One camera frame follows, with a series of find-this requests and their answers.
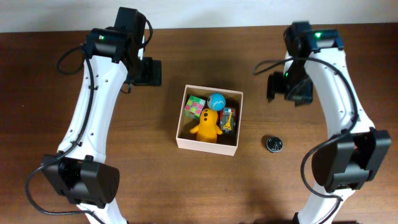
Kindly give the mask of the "pastel rubiks cube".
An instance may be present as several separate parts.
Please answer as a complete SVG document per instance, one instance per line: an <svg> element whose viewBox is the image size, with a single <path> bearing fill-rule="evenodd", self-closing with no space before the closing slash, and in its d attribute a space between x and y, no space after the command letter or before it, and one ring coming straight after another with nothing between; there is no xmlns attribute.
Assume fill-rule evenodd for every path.
<svg viewBox="0 0 398 224"><path fill-rule="evenodd" d="M184 114L191 119L200 119L201 112L205 107L206 101L199 97L190 95L184 107Z"/></svg>

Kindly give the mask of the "red grey toy car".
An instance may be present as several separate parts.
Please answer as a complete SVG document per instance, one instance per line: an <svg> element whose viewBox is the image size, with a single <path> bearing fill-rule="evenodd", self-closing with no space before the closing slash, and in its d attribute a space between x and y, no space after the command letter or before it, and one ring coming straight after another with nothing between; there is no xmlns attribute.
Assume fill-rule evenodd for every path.
<svg viewBox="0 0 398 224"><path fill-rule="evenodd" d="M224 107L220 111L219 127L224 134L234 134L236 132L236 109Z"/></svg>

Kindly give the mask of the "black round spinner toy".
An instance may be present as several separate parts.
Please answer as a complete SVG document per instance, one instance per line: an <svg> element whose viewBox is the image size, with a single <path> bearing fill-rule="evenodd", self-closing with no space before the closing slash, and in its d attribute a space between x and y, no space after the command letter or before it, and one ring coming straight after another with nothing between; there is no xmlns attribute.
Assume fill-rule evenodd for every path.
<svg viewBox="0 0 398 224"><path fill-rule="evenodd" d="M273 136L267 139L266 148L272 153L280 152L283 149L283 142L280 138Z"/></svg>

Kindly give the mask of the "orange plush toy figure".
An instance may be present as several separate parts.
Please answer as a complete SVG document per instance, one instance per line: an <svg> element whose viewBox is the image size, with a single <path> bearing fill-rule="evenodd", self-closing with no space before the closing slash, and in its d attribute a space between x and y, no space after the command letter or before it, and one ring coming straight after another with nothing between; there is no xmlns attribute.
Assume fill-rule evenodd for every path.
<svg viewBox="0 0 398 224"><path fill-rule="evenodd" d="M204 109L200 115L200 123L190 130L196 134L196 140L208 143L217 143L218 135L223 132L217 125L218 113L211 109Z"/></svg>

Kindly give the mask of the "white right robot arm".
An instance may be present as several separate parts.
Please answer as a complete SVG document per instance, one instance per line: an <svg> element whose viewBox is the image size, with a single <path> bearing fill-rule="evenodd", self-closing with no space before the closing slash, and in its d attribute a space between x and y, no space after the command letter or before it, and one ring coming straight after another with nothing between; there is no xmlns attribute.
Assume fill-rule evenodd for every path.
<svg viewBox="0 0 398 224"><path fill-rule="evenodd" d="M293 223L331 223L344 201L372 181L391 146L386 130L377 130L364 112L350 79L343 41L336 29L315 30L307 21L284 31L284 70L269 75L267 99L275 94L296 106L310 104L317 92L328 139L303 158L312 161L315 185Z"/></svg>

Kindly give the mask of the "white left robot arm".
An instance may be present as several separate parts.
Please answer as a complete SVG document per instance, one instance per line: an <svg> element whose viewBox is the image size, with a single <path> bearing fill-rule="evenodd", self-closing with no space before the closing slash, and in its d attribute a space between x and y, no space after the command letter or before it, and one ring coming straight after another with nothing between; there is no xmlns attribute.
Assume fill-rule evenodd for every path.
<svg viewBox="0 0 398 224"><path fill-rule="evenodd" d="M112 27L92 29L80 50L84 78L71 123L54 156L39 170L90 223L126 223L116 194L120 172L106 160L106 139L124 84L161 86L162 64L144 57L149 20L137 9L120 7Z"/></svg>

